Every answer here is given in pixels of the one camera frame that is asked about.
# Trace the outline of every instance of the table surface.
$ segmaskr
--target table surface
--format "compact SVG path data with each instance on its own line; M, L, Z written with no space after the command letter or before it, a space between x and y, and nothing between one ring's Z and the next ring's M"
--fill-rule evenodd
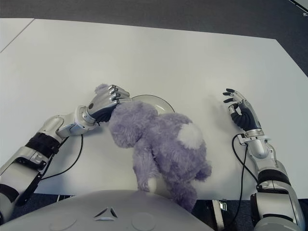
M0 52L31 23L33 18L0 18Z
M240 130L222 102L233 88L253 105L298 197L308 197L308 78L274 39L36 19L0 58L1 165L47 118L88 104L104 82L132 96L162 97L187 115L201 128L213 166L206 182L193 182L198 197L238 199L241 166L231 139ZM79 148L80 136L69 138L46 175L70 166ZM243 157L244 148L236 149ZM116 147L103 124L84 136L75 166L36 192L136 189L132 151ZM254 191L245 173L244 199ZM157 192L166 195L161 180Z

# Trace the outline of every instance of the plate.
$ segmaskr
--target plate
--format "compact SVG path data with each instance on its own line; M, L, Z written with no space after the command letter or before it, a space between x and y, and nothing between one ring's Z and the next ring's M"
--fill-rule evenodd
M173 113L175 112L172 106L162 98L154 95L138 95L132 98L133 101L142 101L151 104L158 111L158 114Z

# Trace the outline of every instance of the teddy bear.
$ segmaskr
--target teddy bear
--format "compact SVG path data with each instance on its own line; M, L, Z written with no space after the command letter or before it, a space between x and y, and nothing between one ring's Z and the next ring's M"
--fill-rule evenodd
M141 101L118 105L108 127L119 147L134 148L138 189L149 192L149 181L161 174L173 201L191 212L197 200L191 181L204 181L212 171L200 129L182 114L159 115Z

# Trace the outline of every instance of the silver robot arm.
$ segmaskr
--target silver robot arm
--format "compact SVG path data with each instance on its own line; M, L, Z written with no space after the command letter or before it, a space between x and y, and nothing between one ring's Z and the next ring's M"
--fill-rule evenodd
M305 219L287 172L276 159L275 149L268 143L251 104L239 92L227 89L232 120L244 130L238 135L241 145L248 145L250 158L257 173L257 193L251 195L252 219L255 231L304 231Z
M24 205L42 178L41 171L58 153L69 136L81 135L107 122L119 103L130 102L129 93L115 86L101 85L88 106L68 115L48 119L29 142L0 168L0 224L6 222L15 205Z

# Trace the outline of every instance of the floor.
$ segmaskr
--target floor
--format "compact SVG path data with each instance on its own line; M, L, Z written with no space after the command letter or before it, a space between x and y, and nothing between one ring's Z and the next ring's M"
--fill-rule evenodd
M276 39L308 76L308 17L288 0L0 0L0 17L72 20ZM35 194L13 218L55 202L57 195ZM228 201L230 220L237 201ZM308 202L300 202L308 218ZM198 201L194 215L207 224L210 203ZM230 230L253 230L244 201Z

